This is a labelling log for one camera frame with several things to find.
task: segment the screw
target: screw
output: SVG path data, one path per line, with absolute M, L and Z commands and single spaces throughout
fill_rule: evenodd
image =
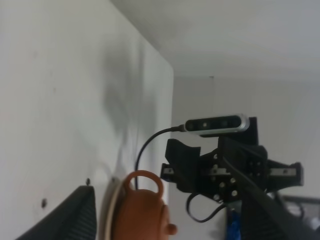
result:
M 213 196 L 213 200 L 218 201 L 219 199 L 220 199 L 219 194 L 215 194 L 215 195 Z
M 47 206 L 47 204 L 48 204 L 47 199 L 46 199 L 46 198 L 42 199 L 42 201 L 41 201 L 41 208 L 44 209 L 44 208 Z
M 231 192 L 231 195 L 232 195 L 233 197 L 235 197 L 235 196 L 238 195 L 238 192 L 237 192 L 236 190 L 234 190 L 234 191 Z

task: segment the brown clay pot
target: brown clay pot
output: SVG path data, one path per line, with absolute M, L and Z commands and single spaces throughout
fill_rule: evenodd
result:
M 158 192 L 146 189 L 133 190 L 130 181 L 137 176 L 155 181 Z M 168 206 L 162 195 L 161 179 L 149 171 L 130 173 L 123 182 L 126 197 L 115 219 L 112 240 L 167 240 L 177 233 L 177 227 L 169 222 Z

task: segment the bolt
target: bolt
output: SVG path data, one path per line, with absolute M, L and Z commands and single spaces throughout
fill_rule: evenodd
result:
M 220 199 L 219 194 L 215 194 L 215 195 L 213 196 L 213 200 L 218 201 L 219 199 Z
M 237 192 L 236 190 L 233 190 L 233 191 L 231 192 L 231 195 L 232 195 L 233 197 L 235 197 L 235 196 L 238 195 L 238 192 Z

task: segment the black cable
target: black cable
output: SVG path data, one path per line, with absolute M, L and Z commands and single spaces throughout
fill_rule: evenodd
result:
M 182 124 L 182 125 L 180 125 L 180 126 L 173 126 L 173 127 L 163 129 L 163 130 L 158 131 L 157 133 L 153 134 L 153 135 L 143 144 L 143 146 L 142 146 L 141 149 L 140 149 L 140 152 L 139 152 L 139 154 L 138 154 L 138 157 L 136 158 L 135 165 L 134 165 L 134 170 L 135 170 L 135 171 L 137 171 L 137 170 L 139 169 L 140 158 L 141 158 L 141 155 L 142 155 L 143 151 L 144 151 L 145 148 L 147 147 L 147 145 L 148 145 L 153 139 L 155 139 L 157 136 L 159 136 L 159 135 L 161 135 L 161 134 L 164 134 L 164 133 L 170 133 L 170 132 L 185 132 L 185 125 Z M 138 178 L 137 178 L 137 177 L 134 178 L 134 187 L 135 187 L 136 190 L 138 189 Z
M 198 193 L 191 193 L 190 196 L 187 198 L 186 203 L 185 203 L 185 210 L 188 213 L 188 215 L 190 216 L 190 218 L 192 218 L 193 220 L 195 220 L 197 223 L 205 223 L 209 220 L 211 220 L 218 212 L 220 212 L 222 209 L 226 208 L 227 206 L 224 204 L 221 204 L 220 206 L 218 206 L 211 214 L 210 216 L 208 216 L 207 218 L 203 219 L 203 220 L 199 220 L 197 218 L 195 218 L 194 216 L 192 216 L 192 214 L 190 213 L 190 203 L 191 200 L 198 196 Z

